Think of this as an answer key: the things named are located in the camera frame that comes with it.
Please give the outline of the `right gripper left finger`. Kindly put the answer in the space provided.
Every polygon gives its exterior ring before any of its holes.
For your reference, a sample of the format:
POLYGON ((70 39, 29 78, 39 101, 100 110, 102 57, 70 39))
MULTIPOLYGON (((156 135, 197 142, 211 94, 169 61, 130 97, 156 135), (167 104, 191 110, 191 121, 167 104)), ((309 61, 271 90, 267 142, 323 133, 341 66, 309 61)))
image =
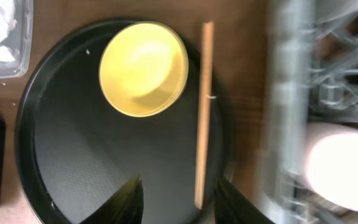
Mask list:
POLYGON ((143 211, 142 181, 134 176, 81 224, 141 224, 143 211))

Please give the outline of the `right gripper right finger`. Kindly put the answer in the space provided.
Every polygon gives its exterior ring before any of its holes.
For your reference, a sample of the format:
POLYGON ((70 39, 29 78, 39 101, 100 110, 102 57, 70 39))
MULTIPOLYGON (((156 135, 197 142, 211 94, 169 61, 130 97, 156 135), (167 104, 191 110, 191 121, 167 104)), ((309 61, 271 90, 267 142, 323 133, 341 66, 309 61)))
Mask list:
POLYGON ((216 224, 274 224, 227 179, 219 179, 214 189, 214 219, 216 224))

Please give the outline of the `pink plastic cup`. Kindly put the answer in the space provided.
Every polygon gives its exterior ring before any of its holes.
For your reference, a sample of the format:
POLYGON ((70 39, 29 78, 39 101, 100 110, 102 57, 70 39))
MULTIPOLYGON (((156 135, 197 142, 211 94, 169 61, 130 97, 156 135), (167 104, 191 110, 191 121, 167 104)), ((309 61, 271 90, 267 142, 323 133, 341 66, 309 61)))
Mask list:
POLYGON ((302 178, 322 198, 358 212, 358 129, 310 123, 306 129, 302 178))

